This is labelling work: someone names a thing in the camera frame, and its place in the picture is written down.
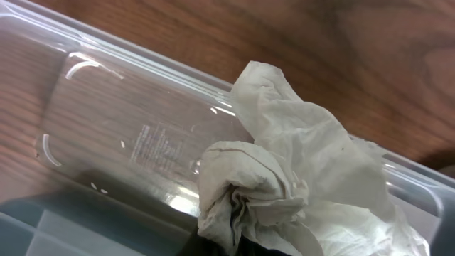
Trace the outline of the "white tissue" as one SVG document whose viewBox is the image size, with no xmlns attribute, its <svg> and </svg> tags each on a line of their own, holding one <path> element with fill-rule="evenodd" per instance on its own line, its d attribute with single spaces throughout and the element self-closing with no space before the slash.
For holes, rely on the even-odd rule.
<svg viewBox="0 0 455 256">
<path fill-rule="evenodd" d="M 277 67 L 252 61 L 232 106 L 253 138 L 200 160 L 198 234 L 229 255 L 241 239 L 287 255 L 428 255 L 389 198 L 382 150 L 303 101 Z"/>
</svg>

